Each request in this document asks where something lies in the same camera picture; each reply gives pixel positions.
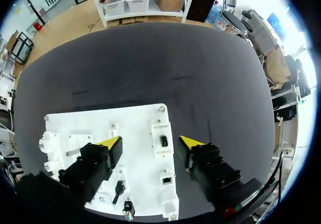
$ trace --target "white storage box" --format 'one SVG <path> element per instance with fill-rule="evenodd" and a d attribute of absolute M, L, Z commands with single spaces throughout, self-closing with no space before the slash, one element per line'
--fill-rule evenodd
<path fill-rule="evenodd" d="M 126 0 L 130 12 L 147 12 L 150 0 Z"/>
<path fill-rule="evenodd" d="M 106 11 L 106 15 L 114 16 L 120 15 L 125 13 L 125 0 L 112 2 L 108 4 L 102 4 L 102 7 Z"/>

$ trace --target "dark gray table surface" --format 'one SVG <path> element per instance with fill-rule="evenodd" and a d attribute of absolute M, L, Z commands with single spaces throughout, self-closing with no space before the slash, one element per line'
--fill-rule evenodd
<path fill-rule="evenodd" d="M 241 170 L 243 182 L 266 180 L 274 119 L 254 50 L 225 32 L 175 23 L 92 33 L 26 68 L 15 101 L 16 143 L 25 172 L 37 174 L 48 161 L 38 149 L 46 114 L 153 103 L 169 109 L 175 149 L 179 135 L 213 142 L 226 162 Z M 176 155 L 175 168 L 180 218 L 212 211 Z"/>

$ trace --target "red object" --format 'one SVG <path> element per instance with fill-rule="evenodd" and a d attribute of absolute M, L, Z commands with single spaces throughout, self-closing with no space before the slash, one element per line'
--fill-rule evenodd
<path fill-rule="evenodd" d="M 37 30 L 37 32 L 38 32 L 38 31 L 41 30 L 42 26 L 39 24 L 39 22 L 35 22 L 35 23 L 34 23 L 34 28 L 35 28 L 35 29 Z"/>
<path fill-rule="evenodd" d="M 232 216 L 236 212 L 237 212 L 236 208 L 231 206 L 231 207 L 226 209 L 226 211 L 224 212 L 223 216 L 224 217 L 229 217 L 229 216 Z"/>

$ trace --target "wooden floor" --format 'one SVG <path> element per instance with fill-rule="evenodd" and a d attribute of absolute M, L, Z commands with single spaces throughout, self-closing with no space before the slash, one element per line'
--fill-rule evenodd
<path fill-rule="evenodd" d="M 149 17 L 149 22 L 177 22 L 181 21 L 181 18 L 176 17 Z M 91 33 L 104 30 L 104 26 L 100 21 L 96 6 L 93 0 L 88 0 L 79 5 L 76 5 L 54 19 L 48 21 L 42 29 L 36 33 L 33 38 L 35 46 L 30 53 L 29 59 L 25 66 L 17 64 L 15 67 L 14 75 L 16 79 L 16 86 L 19 79 L 19 73 L 25 68 L 31 65 L 42 55 L 46 54 L 50 50 L 74 40 L 78 37 L 84 36 L 89 33 L 91 24 L 97 24 L 92 28 Z M 186 20 L 187 24 L 199 25 L 205 27 L 212 27 L 212 25 L 201 22 L 194 22 Z"/>

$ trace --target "water bottle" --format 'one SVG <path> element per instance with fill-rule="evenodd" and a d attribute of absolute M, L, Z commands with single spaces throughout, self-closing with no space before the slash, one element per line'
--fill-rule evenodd
<path fill-rule="evenodd" d="M 221 12 L 221 8 L 219 7 L 219 2 L 215 1 L 208 16 L 206 17 L 205 22 L 210 23 L 210 24 L 214 24 L 217 17 L 220 15 Z"/>

